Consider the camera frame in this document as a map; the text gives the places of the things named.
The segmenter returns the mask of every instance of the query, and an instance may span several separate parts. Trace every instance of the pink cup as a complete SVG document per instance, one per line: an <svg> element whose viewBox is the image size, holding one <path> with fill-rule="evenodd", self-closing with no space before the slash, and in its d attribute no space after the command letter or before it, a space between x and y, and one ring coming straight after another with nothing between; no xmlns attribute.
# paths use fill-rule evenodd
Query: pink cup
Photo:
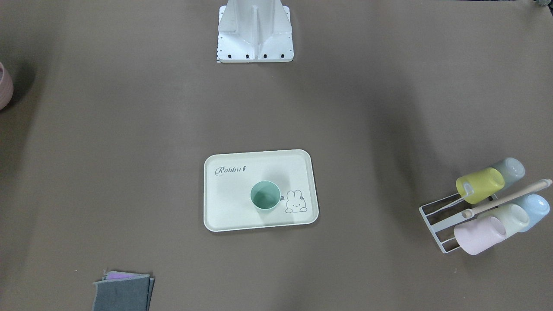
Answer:
<svg viewBox="0 0 553 311"><path fill-rule="evenodd" d="M8 71L4 68L4 65L0 63L0 109L4 108L13 96L13 83L12 77L9 76Z"/></svg>
<svg viewBox="0 0 553 311"><path fill-rule="evenodd" d="M453 228L459 246L471 255L479 254L505 240L505 226L495 216L464 222Z"/></svg>

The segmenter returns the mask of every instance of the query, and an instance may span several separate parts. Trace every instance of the white tray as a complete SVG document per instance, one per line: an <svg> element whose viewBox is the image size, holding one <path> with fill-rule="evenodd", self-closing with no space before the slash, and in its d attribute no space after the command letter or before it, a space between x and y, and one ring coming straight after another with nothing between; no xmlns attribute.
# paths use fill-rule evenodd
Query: white tray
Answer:
<svg viewBox="0 0 553 311"><path fill-rule="evenodd" d="M250 198L262 180L275 183L281 194L267 211ZM311 157L304 150L215 154L205 161L204 224L210 231L305 225L318 216Z"/></svg>

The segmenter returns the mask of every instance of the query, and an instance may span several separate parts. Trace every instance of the light blue cup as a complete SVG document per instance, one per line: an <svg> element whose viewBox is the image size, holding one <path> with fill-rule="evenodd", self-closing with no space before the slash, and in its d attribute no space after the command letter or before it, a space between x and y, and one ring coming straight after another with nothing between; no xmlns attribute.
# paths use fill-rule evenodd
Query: light blue cup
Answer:
<svg viewBox="0 0 553 311"><path fill-rule="evenodd" d="M528 217L530 218L528 226L520 232L528 231L549 213L549 203L547 203L541 195L537 195L535 193L521 196L520 198L513 200L512 203L523 208L526 213L528 213Z"/></svg>
<svg viewBox="0 0 553 311"><path fill-rule="evenodd" d="M526 173L522 163L515 158L505 158L497 163L494 163L491 167L498 170L505 180L505 186L501 189L501 191L512 186Z"/></svg>

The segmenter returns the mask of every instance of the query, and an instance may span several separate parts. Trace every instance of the green cup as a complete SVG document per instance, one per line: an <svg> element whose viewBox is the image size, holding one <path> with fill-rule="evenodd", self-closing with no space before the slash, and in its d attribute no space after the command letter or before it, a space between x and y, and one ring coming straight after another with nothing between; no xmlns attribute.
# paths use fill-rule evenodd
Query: green cup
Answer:
<svg viewBox="0 0 553 311"><path fill-rule="evenodd" d="M253 186L250 198L257 208L270 210L280 201L280 189L274 183L264 180Z"/></svg>

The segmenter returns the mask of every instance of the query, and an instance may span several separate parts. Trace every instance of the folded cloth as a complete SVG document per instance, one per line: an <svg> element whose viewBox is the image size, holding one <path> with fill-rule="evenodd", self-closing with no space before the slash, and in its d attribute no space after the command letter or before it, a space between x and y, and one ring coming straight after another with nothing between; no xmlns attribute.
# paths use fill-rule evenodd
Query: folded cloth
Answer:
<svg viewBox="0 0 553 311"><path fill-rule="evenodd" d="M148 311L154 278L149 274L110 271L94 282L92 311Z"/></svg>

